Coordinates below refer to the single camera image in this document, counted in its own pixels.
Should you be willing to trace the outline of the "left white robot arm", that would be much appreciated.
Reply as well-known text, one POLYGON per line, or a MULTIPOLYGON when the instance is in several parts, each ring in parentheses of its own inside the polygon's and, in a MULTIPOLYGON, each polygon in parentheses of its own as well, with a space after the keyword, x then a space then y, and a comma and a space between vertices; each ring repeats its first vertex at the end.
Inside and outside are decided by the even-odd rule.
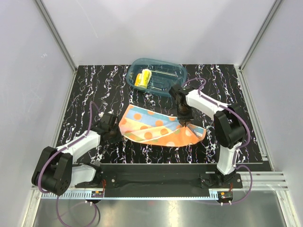
POLYGON ((77 160, 102 144, 115 144, 122 140, 119 118, 103 113, 101 118, 74 140, 52 148, 44 148, 33 172, 31 183, 42 193, 63 195, 69 187, 87 183, 98 187, 102 183, 100 167, 77 163, 77 160))

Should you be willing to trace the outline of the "orange dotted towel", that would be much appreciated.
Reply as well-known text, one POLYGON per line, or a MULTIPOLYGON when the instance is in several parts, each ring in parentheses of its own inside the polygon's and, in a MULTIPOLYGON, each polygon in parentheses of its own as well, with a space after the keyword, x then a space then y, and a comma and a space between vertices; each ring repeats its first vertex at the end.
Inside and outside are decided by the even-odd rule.
POLYGON ((133 142, 184 147, 201 142, 206 129, 188 124, 182 126, 177 117, 153 112, 135 105, 129 105, 120 123, 121 134, 133 142))

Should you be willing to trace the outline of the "yellow patterned towel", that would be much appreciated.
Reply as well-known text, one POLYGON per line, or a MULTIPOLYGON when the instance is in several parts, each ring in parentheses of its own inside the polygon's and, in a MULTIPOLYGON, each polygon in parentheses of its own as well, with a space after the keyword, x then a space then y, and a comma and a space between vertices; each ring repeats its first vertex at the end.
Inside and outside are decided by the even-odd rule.
POLYGON ((141 73, 137 74, 134 85, 136 87, 147 88, 151 77, 152 71, 149 69, 143 69, 141 73))

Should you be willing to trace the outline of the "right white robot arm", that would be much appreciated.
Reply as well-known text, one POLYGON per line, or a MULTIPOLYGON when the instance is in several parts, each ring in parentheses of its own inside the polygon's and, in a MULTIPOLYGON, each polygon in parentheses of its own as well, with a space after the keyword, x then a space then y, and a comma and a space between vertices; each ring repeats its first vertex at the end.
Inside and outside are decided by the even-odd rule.
POLYGON ((240 148, 250 142, 250 131, 240 116, 240 106, 224 104, 203 94, 201 89, 182 88, 173 85, 169 94, 177 105, 177 118, 182 126, 188 126, 194 119, 195 108, 209 116, 214 122, 215 138, 220 145, 216 170, 209 177, 201 176, 204 187, 226 187, 236 175, 236 156, 240 148))

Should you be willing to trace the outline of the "teal plastic basin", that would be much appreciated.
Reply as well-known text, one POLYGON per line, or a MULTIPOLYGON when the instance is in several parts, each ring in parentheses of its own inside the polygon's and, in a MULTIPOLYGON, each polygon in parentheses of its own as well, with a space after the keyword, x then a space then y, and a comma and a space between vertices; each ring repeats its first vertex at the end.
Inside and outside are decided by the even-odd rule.
POLYGON ((182 65, 149 58, 135 60, 126 75, 126 81, 132 88, 163 97, 170 97, 170 88, 175 84, 182 85, 186 80, 187 70, 182 65), (135 85, 138 75, 144 70, 151 72, 146 88, 135 85))

